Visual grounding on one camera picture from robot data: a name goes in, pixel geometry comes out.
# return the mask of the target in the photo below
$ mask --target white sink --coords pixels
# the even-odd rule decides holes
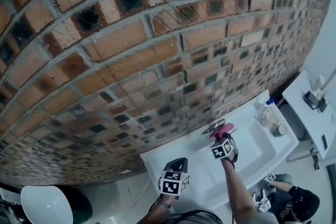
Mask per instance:
[[[267,128],[262,127],[255,119],[257,110],[254,108],[254,104],[264,102],[268,98],[268,91],[265,91],[222,117],[237,128],[232,134],[239,150],[236,170],[247,188],[252,187],[274,169],[298,144],[293,131],[274,104],[271,109],[275,116],[287,126],[288,132],[285,136],[275,138]],[[215,160],[209,149],[210,145],[214,143],[214,139],[209,136],[201,136],[201,133],[211,124],[213,123],[141,154],[158,193],[157,184],[165,164],[180,157],[188,159],[190,184],[180,196],[179,201],[175,203],[175,211],[195,208],[214,210],[228,202],[223,167],[219,160]]]

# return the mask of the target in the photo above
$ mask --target person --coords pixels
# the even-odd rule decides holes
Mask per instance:
[[[216,140],[221,140],[224,136],[230,140],[235,148],[234,140],[228,133],[216,137]],[[277,224],[278,221],[274,214],[257,211],[252,196],[235,171],[234,163],[236,161],[237,151],[232,151],[227,158],[221,159],[225,171],[229,203],[236,223]],[[175,196],[160,196],[156,205],[153,206],[138,224],[223,224],[215,214],[203,210],[191,211],[183,214],[167,214],[167,208],[174,204],[174,201]]]
[[[309,190],[292,184],[293,177],[288,174],[276,175],[269,183],[275,192],[268,196],[271,202],[269,212],[273,213],[278,222],[304,223],[309,220],[320,206],[320,198]]]

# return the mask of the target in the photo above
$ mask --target hand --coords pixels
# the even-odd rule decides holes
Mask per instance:
[[[162,200],[168,202],[169,204],[172,204],[175,201],[175,196],[174,195],[163,194],[162,195]]]

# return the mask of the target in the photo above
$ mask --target white floor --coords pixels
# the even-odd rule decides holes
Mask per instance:
[[[281,163],[274,173],[293,175],[294,184],[312,191],[321,199],[321,205],[312,218],[313,223],[331,224],[332,196],[325,168],[314,171],[312,158],[293,163]],[[81,189],[93,207],[93,217],[86,224],[136,224],[144,217],[157,198],[156,191],[150,182],[144,195],[137,204],[142,190],[148,182],[148,174],[144,173],[115,183]],[[216,213],[223,223],[231,221],[228,205],[217,208]]]

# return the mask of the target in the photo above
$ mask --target glove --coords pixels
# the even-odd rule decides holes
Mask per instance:
[[[232,136],[227,132],[228,130],[233,129],[234,125],[232,123],[223,124],[221,127],[217,128],[210,137],[216,138],[216,142],[221,141],[223,139],[228,139],[233,151],[227,157],[229,161],[232,163],[233,167],[235,167],[235,163],[238,161],[239,150],[237,149],[236,143],[233,140]]]

